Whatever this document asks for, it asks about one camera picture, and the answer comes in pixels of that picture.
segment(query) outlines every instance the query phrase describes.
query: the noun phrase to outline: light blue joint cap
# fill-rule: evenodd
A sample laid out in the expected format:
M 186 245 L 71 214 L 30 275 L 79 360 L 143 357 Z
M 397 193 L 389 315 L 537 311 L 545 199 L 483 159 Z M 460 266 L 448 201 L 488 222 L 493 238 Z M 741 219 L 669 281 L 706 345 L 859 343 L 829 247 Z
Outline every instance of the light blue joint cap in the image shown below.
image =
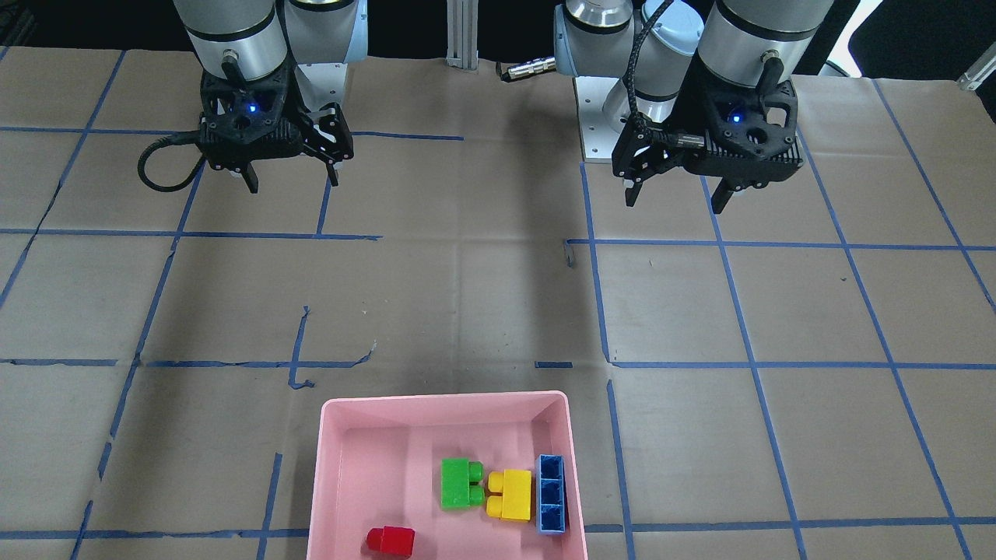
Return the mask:
M 643 21 L 650 19 L 653 12 L 663 3 L 664 0 L 646 0 L 643 4 Z M 675 0 L 653 26 L 653 36 L 668 49 L 690 57 L 695 54 L 698 40 L 704 30 L 705 24 L 702 23 L 698 12 L 681 0 Z

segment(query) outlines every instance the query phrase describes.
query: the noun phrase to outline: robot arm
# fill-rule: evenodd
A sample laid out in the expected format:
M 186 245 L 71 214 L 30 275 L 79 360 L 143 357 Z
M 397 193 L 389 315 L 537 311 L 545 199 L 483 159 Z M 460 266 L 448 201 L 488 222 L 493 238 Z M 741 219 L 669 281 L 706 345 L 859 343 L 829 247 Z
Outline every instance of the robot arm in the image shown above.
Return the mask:
M 185 188 L 206 161 L 240 174 L 251 192 L 252 161 L 304 153 L 324 162 L 329 179 L 353 157 L 340 101 L 346 64 L 367 55 L 367 0 L 174 0 L 204 68 L 197 131 L 158 140 L 138 174 L 160 191 Z M 195 143 L 203 157 L 187 181 L 163 187 L 144 164 L 157 149 Z
M 717 0 L 707 22 L 680 0 L 567 0 L 557 8 L 557 69 L 620 78 L 603 114 L 620 133 L 613 173 L 643 183 L 682 166 L 722 177 L 719 213 L 748 186 L 803 165 L 790 76 L 833 0 Z

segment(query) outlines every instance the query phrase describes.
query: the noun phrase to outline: green block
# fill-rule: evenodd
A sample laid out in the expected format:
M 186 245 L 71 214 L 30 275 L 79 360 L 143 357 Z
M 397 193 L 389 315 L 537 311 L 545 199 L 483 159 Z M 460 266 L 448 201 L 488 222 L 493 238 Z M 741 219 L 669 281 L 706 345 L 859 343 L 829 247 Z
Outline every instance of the green block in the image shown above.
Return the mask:
M 443 509 L 466 509 L 484 504 L 484 465 L 467 457 L 442 460 L 439 468 L 439 506 Z

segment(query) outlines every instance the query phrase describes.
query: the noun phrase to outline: pink box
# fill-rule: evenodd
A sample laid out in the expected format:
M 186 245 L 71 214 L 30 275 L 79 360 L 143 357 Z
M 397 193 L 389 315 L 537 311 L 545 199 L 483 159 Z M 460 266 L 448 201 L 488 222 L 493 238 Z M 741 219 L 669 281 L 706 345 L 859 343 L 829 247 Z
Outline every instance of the pink box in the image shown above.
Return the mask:
M 488 517 L 483 507 L 443 511 L 439 464 L 470 457 L 487 472 L 534 470 L 540 453 L 564 456 L 567 532 Z M 378 558 L 373 527 L 415 530 L 411 560 L 587 560 L 574 437 L 563 393 L 336 399 L 322 407 L 308 560 Z

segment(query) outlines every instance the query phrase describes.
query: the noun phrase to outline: blue block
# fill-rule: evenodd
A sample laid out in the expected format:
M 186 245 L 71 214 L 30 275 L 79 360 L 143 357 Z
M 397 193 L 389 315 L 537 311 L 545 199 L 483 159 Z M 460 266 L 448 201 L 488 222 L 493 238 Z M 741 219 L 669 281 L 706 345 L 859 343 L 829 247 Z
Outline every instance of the blue block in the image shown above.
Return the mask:
M 567 529 L 564 495 L 564 458 L 540 455 L 536 459 L 536 529 L 541 535 L 561 535 Z

